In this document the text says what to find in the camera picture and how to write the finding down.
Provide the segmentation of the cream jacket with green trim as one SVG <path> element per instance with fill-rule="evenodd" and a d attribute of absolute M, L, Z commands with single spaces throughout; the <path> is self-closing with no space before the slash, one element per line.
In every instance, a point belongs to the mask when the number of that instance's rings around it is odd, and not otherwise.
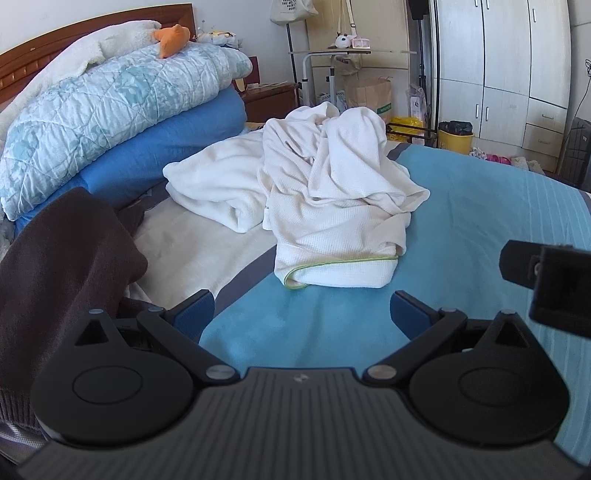
<path fill-rule="evenodd" d="M 366 107 L 301 107 L 263 127 L 263 227 L 284 287 L 382 288 L 430 197 L 387 156 L 386 125 Z"/>

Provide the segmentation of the blue striped bed sheet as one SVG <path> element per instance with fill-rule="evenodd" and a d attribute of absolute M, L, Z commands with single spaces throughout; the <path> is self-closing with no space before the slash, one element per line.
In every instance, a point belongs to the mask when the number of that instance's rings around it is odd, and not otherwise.
<path fill-rule="evenodd" d="M 406 344 L 390 300 L 404 290 L 475 319 L 526 316 L 532 294 L 506 282 L 509 240 L 590 246 L 590 197 L 549 177 L 445 150 L 392 145 L 394 159 L 431 195 L 412 216 L 407 252 L 381 289 L 290 290 L 273 273 L 273 234 L 235 233 L 171 200 L 149 209 L 135 236 L 147 258 L 132 298 L 171 308 L 207 289 L 214 320 L 200 344 L 238 370 L 363 370 Z"/>

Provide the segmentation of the black red suitcase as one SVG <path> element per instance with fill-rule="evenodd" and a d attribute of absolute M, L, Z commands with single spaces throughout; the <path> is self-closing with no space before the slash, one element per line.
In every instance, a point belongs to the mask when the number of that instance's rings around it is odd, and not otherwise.
<path fill-rule="evenodd" d="M 588 120 L 574 118 L 558 169 L 558 176 L 564 183 L 585 192 L 590 192 L 591 183 L 590 128 Z"/>

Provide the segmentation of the pink slippers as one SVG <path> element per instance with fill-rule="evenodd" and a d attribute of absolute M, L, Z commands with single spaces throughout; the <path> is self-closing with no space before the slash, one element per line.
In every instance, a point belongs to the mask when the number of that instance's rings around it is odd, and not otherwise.
<path fill-rule="evenodd" d="M 499 163 L 503 165 L 511 165 L 511 160 L 504 156 L 499 156 L 496 154 L 486 154 L 485 159 L 489 162 Z"/>

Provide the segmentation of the dark brown knit garment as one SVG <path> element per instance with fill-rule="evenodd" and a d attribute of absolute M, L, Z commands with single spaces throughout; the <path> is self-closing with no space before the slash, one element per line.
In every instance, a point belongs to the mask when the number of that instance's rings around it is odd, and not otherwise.
<path fill-rule="evenodd" d="M 148 267 L 133 240 L 143 216 L 139 203 L 115 211 L 75 188 L 18 234 L 1 262 L 2 422 L 38 429 L 32 384 L 89 310 L 129 318 L 147 308 L 127 295 Z"/>

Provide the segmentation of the yellow trash bin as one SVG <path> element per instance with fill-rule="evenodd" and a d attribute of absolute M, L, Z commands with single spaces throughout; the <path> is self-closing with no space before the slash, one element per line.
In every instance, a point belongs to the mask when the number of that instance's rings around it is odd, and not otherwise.
<path fill-rule="evenodd" d="M 472 150 L 473 125 L 464 121 L 444 121 L 438 126 L 438 146 L 462 155 Z"/>

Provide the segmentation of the blue folded blanket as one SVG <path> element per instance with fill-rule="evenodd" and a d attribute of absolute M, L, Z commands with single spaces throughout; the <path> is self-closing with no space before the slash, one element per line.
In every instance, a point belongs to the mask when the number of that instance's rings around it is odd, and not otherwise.
<path fill-rule="evenodd" d="M 117 145 L 85 167 L 46 201 L 15 222 L 26 225 L 49 203 L 81 187 L 121 209 L 163 180 L 162 169 L 245 128 L 245 105 L 235 88 L 228 87 L 211 101 L 162 121 Z"/>

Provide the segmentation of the yellow plastic bag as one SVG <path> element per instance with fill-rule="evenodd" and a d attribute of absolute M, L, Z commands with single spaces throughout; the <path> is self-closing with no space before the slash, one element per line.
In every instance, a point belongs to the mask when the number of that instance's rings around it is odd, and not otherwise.
<path fill-rule="evenodd" d="M 425 144 L 424 123 L 414 117 L 392 117 L 386 124 L 386 134 L 390 141 L 416 145 Z"/>

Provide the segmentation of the white wardrobe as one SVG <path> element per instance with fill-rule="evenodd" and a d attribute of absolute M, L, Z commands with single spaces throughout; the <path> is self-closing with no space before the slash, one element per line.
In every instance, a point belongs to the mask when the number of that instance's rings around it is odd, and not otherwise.
<path fill-rule="evenodd" d="M 469 122 L 474 146 L 554 170 L 570 100 L 567 2 L 433 1 L 430 20 L 434 124 Z"/>

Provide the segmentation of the white folded garment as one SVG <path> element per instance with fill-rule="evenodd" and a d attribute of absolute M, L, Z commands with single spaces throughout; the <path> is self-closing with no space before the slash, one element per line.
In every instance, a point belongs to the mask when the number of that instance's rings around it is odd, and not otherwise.
<path fill-rule="evenodd" d="M 263 132 L 257 130 L 169 163 L 162 174 L 175 203 L 236 233 L 246 233 L 263 222 L 267 190 L 260 179 L 262 168 Z"/>

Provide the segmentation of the brown paper bag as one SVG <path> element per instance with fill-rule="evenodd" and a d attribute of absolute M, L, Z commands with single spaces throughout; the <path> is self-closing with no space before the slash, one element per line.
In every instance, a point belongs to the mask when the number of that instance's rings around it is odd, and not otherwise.
<path fill-rule="evenodd" d="M 351 79 L 346 81 L 345 93 L 349 108 L 367 107 L 385 123 L 393 117 L 393 88 L 390 79 Z"/>

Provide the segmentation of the light blue quilted duvet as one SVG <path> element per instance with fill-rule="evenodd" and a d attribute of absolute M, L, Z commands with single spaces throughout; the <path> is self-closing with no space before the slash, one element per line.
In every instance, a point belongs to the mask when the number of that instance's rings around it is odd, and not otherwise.
<path fill-rule="evenodd" d="M 242 52 L 190 42 L 166 59 L 151 45 L 60 81 L 9 124 L 1 155 L 5 217 L 16 221 L 108 150 L 250 73 Z"/>

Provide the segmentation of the wooden nightstand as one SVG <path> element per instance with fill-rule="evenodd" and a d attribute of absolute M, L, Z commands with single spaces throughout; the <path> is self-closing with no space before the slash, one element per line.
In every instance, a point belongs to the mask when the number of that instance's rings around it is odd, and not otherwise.
<path fill-rule="evenodd" d="M 260 81 L 259 59 L 249 57 L 252 72 L 233 81 L 245 105 L 246 120 L 263 124 L 272 118 L 284 118 L 300 104 L 298 85 L 293 82 L 263 83 Z"/>

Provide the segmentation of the rolling overbed table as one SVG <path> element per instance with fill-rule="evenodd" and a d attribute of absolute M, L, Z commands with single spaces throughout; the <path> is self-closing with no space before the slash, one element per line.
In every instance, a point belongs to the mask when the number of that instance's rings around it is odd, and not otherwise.
<path fill-rule="evenodd" d="M 411 62 L 418 59 L 416 49 L 379 50 L 353 52 L 325 50 L 294 50 L 290 52 L 297 69 L 297 81 L 301 83 L 301 100 L 315 103 L 324 93 L 329 93 L 329 70 L 335 68 L 335 90 L 345 91 L 346 82 L 381 78 L 392 84 L 394 115 L 408 113 L 407 90 L 412 78 Z"/>

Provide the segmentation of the wooden headboard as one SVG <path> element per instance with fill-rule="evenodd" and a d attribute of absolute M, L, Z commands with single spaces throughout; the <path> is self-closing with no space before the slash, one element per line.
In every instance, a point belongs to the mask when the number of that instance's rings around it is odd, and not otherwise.
<path fill-rule="evenodd" d="M 197 35 L 190 3 L 170 4 L 111 13 L 45 33 L 1 55 L 1 104 L 16 97 L 31 80 L 72 43 L 107 26 L 134 20 L 155 20 L 163 27 L 175 24 Z"/>

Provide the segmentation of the orange plush toy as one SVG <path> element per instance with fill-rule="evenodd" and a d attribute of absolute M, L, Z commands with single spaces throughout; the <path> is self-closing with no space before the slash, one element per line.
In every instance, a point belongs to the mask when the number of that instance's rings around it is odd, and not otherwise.
<path fill-rule="evenodd" d="M 172 27 L 155 30 L 152 36 L 159 44 L 159 58 L 165 59 L 184 48 L 191 38 L 191 32 L 187 27 L 176 24 Z"/>

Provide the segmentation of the canvas tote bag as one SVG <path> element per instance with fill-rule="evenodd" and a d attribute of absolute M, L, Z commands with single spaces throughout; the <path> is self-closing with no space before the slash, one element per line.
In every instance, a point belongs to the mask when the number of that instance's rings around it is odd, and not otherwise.
<path fill-rule="evenodd" d="M 286 25 L 318 15 L 311 0 L 273 0 L 270 9 L 270 21 L 277 25 Z"/>

